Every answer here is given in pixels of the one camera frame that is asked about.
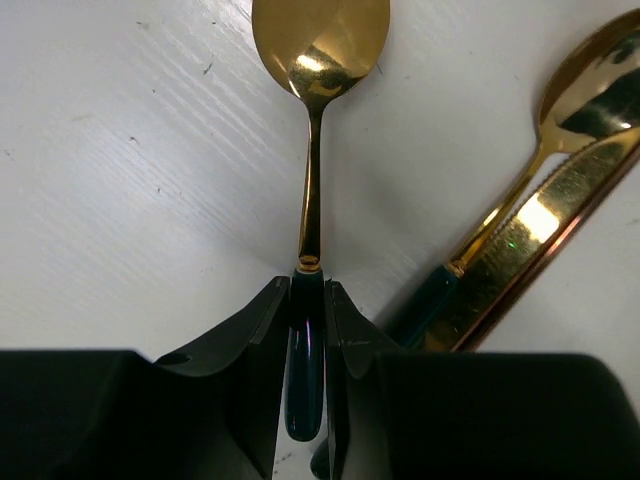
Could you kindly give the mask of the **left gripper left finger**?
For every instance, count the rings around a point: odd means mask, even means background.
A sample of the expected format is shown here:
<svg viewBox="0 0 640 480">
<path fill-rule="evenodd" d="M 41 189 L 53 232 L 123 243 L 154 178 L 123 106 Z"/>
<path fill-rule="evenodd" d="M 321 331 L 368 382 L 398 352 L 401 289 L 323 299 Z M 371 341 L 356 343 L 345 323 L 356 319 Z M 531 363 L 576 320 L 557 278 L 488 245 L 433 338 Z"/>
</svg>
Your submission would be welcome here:
<svg viewBox="0 0 640 480">
<path fill-rule="evenodd" d="M 5 479 L 268 479 L 289 285 L 150 361 L 128 350 L 5 350 Z"/>
</svg>

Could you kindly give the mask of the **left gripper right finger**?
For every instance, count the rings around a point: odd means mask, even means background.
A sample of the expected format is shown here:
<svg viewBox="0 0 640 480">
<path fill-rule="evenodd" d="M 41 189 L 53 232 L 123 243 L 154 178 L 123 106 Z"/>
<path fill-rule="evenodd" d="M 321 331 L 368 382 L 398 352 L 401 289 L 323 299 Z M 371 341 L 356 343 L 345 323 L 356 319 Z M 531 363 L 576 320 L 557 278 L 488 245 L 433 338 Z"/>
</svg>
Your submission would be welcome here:
<svg viewBox="0 0 640 480">
<path fill-rule="evenodd" d="M 635 479 L 639 422 L 614 374 L 573 354 L 400 348 L 326 285 L 334 479 Z"/>
</svg>

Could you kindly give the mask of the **small gold spoon green handle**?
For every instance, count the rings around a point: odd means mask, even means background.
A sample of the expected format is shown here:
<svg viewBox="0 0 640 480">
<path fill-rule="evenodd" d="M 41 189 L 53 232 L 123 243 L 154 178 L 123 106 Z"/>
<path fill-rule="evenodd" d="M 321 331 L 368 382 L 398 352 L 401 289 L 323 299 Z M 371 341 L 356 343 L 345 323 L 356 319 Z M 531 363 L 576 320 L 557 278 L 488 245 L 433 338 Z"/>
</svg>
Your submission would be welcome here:
<svg viewBox="0 0 640 480">
<path fill-rule="evenodd" d="M 388 335 L 406 348 L 470 350 L 525 273 L 557 251 L 588 201 L 639 145 L 639 12 L 583 40 L 548 82 L 532 158 L 471 236 L 406 302 Z"/>
</svg>

